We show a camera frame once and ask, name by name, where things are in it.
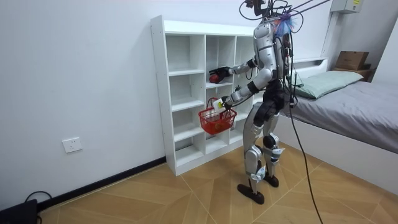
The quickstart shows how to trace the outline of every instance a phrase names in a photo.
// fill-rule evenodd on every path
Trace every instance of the wall socket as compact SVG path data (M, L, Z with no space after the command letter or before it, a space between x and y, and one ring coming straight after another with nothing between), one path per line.
M83 149L83 146L81 146L80 138L63 140L62 144L65 148L65 152L67 153Z

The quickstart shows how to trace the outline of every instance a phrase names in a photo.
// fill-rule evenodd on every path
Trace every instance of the humanoid robot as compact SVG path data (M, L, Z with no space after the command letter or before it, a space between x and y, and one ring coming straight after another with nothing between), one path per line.
M263 101L256 103L243 129L244 166L248 175L249 185L239 184L238 190L258 204L264 203L264 196L257 190L257 183L267 181L271 186L278 187L275 176L275 165L284 149L279 147L279 139L273 133L276 127L279 111L285 105L284 80L289 74L290 35L281 37L275 34L275 19L269 9L261 9L263 1L245 1L247 7L254 6L254 12L263 15L260 24L254 29L255 56L242 65L221 67L210 71L221 81L224 77L245 73L257 67L258 74L246 86L237 87L230 96L224 96L215 101L213 106L221 113L228 110L254 94L264 91ZM256 140L263 132L264 147L256 145ZM266 166L262 167L261 157L264 156Z

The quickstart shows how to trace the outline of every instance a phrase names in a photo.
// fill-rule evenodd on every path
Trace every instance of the parquet floor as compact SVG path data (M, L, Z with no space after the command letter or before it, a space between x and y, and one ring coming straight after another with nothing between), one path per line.
M175 177L161 165L41 213L44 224L312 224L319 223L301 152L289 146L258 205L236 186L247 183L236 149ZM398 223L398 196L308 156L315 200L325 224Z

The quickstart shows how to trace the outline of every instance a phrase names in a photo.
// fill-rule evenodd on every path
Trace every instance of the cubby shelf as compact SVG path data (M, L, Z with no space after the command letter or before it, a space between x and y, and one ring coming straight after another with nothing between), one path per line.
M184 124L174 128L174 141L181 141L203 132L201 127L193 123Z
M219 82L219 83L215 84L215 83L206 82L206 89L217 88L217 87L228 86L228 85L233 85L233 83L231 83L231 82Z
M192 75L192 74L199 74L199 73L204 73L204 70L200 69L183 69L183 70L176 70L169 72L169 76L179 76L179 75Z
M180 110L194 108L204 104L205 104L204 102L196 100L193 97L182 98L179 100L172 100L172 111L176 112Z
M151 20L157 86L167 164L175 175L200 166L239 146L253 97L234 108L232 129L210 136L200 126L198 113L208 99L232 94L256 75L226 77L209 82L208 71L241 64L253 58L253 27Z
M177 167L184 165L202 156L204 156L204 154L195 146L188 146L175 152L176 165Z
M243 119L246 119L249 116L249 113L243 113L243 112L239 112L237 111L237 115L235 117L235 121L241 121Z
M213 137L206 140L206 154L214 152L216 150L221 149L222 147L227 146L227 144L219 139L218 137Z
M242 140L242 139L243 139L243 133L242 132L240 132L238 130L232 130L231 131L231 137L229 137L229 141L231 143L237 142L237 141Z

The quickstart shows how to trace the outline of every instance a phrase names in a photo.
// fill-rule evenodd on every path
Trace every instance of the gray pillow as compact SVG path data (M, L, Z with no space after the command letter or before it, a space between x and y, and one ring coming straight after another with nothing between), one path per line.
M304 86L296 88L296 94L309 99L318 99L328 93L339 90L362 79L355 72L330 71L303 78Z

